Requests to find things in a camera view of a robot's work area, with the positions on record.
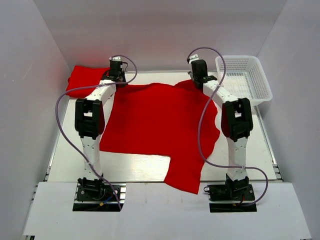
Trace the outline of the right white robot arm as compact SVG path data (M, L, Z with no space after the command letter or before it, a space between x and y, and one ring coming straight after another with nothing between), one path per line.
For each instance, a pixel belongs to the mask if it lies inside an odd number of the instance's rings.
M189 57L187 62L191 65L188 74L195 87L221 109L220 128L228 145L225 192L229 198L236 200L249 185L245 167L246 146L253 129L250 100L233 95L214 76L209 76L207 63L197 55Z

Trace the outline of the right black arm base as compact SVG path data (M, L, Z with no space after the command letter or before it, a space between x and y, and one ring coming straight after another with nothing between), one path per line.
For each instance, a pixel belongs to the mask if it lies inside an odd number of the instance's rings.
M255 201L253 186L240 190L235 196L226 189L224 184L210 184L203 188L208 194L210 213L253 213L257 212L256 204L246 206Z

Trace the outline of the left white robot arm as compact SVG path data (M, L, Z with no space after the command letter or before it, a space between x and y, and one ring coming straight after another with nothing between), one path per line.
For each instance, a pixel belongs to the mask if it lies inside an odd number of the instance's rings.
M104 73L96 87L85 98L75 102L75 130L83 147L84 177L87 180L98 180L103 175L100 163L100 141L104 133L106 122L104 104L116 92L116 85L111 83L125 83L123 61L120 56L109 59L110 69Z

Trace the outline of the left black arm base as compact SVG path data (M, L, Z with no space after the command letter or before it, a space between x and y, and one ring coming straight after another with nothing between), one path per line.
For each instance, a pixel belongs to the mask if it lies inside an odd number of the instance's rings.
M73 212L120 212L125 202L124 186L108 184L78 184L75 192Z

